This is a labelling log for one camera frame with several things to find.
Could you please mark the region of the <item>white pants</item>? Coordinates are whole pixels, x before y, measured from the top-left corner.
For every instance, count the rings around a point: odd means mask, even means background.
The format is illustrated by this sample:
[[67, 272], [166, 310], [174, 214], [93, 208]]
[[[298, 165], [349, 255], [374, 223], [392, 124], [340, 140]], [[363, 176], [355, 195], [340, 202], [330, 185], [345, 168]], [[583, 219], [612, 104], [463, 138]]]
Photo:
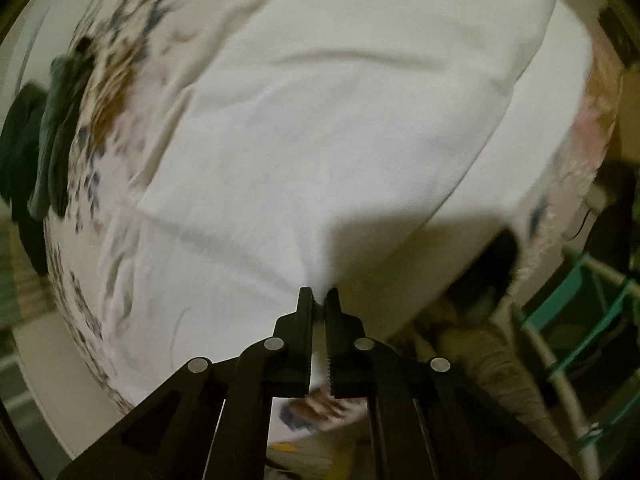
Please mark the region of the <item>white pants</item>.
[[520, 220], [591, 63], [561, 0], [229, 0], [154, 96], [98, 311], [114, 388], [237, 356], [299, 289], [386, 336]]

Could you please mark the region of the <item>teal plastic rack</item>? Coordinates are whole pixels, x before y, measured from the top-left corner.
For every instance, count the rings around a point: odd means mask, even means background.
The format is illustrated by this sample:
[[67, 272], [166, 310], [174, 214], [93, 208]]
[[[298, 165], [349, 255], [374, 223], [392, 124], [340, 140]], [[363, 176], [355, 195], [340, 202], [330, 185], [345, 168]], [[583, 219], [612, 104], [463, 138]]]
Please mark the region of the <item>teal plastic rack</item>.
[[551, 278], [514, 309], [537, 376], [563, 402], [579, 451], [639, 411], [639, 282], [583, 252], [564, 254]]

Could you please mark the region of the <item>folded blue jeans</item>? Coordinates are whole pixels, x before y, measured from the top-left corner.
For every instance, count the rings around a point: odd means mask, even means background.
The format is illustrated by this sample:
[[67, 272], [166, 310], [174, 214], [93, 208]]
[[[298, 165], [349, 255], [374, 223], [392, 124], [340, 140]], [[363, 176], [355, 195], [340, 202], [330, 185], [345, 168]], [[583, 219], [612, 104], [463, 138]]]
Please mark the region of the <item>folded blue jeans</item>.
[[62, 55], [51, 63], [51, 85], [39, 129], [37, 177], [28, 201], [29, 214], [37, 221], [46, 218], [50, 209], [65, 216], [68, 155], [93, 66], [94, 56], [81, 53]]

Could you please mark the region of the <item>dark green blanket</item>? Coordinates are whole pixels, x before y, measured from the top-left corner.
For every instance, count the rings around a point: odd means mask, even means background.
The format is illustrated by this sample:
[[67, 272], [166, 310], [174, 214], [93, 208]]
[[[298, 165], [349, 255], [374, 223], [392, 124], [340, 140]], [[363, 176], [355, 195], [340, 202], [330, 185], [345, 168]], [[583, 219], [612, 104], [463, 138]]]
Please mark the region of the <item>dark green blanket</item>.
[[28, 201], [38, 172], [39, 130], [47, 92], [29, 82], [12, 102], [1, 131], [1, 197], [11, 209], [20, 241], [39, 276], [48, 274], [43, 222], [32, 218]]

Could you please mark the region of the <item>floral bed blanket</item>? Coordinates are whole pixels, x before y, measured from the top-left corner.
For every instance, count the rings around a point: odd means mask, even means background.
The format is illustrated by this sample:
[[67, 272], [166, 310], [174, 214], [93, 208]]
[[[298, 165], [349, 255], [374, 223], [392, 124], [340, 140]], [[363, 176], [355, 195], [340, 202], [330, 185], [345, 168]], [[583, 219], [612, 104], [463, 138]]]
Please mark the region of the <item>floral bed blanket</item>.
[[[92, 41], [94, 67], [68, 155], [65, 216], [53, 216], [47, 222], [50, 275], [76, 348], [122, 411], [137, 403], [128, 402], [114, 388], [106, 367], [98, 311], [102, 247], [114, 211], [141, 168], [145, 150], [154, 142], [150, 114], [155, 93], [184, 62], [198, 56], [209, 15], [219, 12], [227, 1], [93, 0], [76, 28], [77, 37]], [[580, 192], [603, 158], [622, 93], [622, 68], [604, 33], [586, 25], [561, 1], [589, 36], [591, 63], [570, 131], [520, 212], [525, 229], [507, 225], [523, 245], [527, 261], [534, 261], [570, 220]], [[376, 338], [396, 334], [479, 253], [393, 333], [372, 334], [362, 320], [367, 332]], [[343, 307], [355, 314], [344, 302]]]

